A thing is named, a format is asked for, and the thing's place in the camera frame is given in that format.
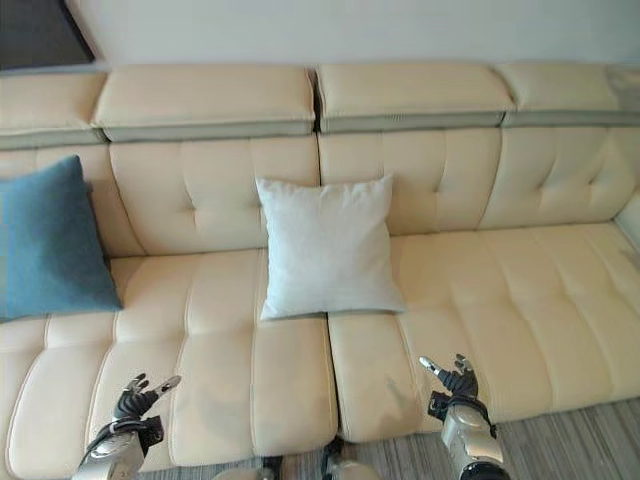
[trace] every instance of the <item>metal robot arm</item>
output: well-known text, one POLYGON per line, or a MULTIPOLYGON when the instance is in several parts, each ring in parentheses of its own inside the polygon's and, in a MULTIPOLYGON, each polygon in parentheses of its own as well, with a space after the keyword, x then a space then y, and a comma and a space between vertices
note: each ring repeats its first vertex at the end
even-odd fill
POLYGON ((142 417, 160 397, 174 389, 181 378, 171 377, 153 390, 143 392, 149 386, 145 378, 144 373, 138 375, 122 391, 112 422, 102 427, 87 446, 72 480, 131 480, 140 470, 149 447, 163 440, 160 417, 145 420, 142 417))
POLYGON ((427 357, 420 363, 451 392, 432 392, 429 415, 442 422, 442 441, 449 450, 460 480, 509 480, 502 450, 487 407, 478 400, 478 380, 471 362, 456 354, 459 372, 447 371, 427 357))

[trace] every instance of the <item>sofa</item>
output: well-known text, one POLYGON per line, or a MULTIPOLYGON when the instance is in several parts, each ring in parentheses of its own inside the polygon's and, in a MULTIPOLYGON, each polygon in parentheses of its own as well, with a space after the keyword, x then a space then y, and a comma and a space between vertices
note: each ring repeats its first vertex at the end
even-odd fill
POLYGON ((640 395, 640 108, 611 68, 0 78, 0 177, 79 155, 124 304, 0 324, 0 478, 70 476, 140 372, 183 377, 146 470, 437 431, 420 355, 467 355, 496 422, 640 395), (386 173, 406 311, 260 321, 255 178, 386 173))

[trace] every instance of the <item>floor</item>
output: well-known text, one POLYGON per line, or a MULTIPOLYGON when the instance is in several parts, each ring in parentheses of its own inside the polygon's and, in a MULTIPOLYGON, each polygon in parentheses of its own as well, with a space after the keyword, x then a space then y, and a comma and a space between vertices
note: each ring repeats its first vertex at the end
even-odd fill
MULTIPOLYGON (((640 398, 500 425, 498 436, 513 480, 640 479, 640 398)), ((455 480, 437 434, 349 446, 345 453, 375 466, 385 480, 455 480)), ((284 480, 320 480, 320 459, 321 452, 286 457, 284 480)), ((176 468, 140 479, 211 480, 226 468, 176 468)))

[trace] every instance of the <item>throw pillow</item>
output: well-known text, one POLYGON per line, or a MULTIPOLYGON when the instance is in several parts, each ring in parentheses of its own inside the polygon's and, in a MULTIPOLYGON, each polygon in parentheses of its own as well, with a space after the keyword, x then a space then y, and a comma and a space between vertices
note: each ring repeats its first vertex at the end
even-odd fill
POLYGON ((392 181, 309 188, 256 180, 269 234, 262 319, 405 309, 391 277, 385 224, 392 181))
POLYGON ((77 156, 1 189, 6 317, 122 308, 77 156))

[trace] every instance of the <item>white wall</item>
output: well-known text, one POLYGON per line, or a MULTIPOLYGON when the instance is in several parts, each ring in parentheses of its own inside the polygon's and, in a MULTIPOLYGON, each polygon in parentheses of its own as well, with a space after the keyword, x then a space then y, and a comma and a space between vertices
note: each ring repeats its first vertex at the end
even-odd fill
POLYGON ((640 64, 640 0, 69 0, 107 66, 559 59, 640 64))

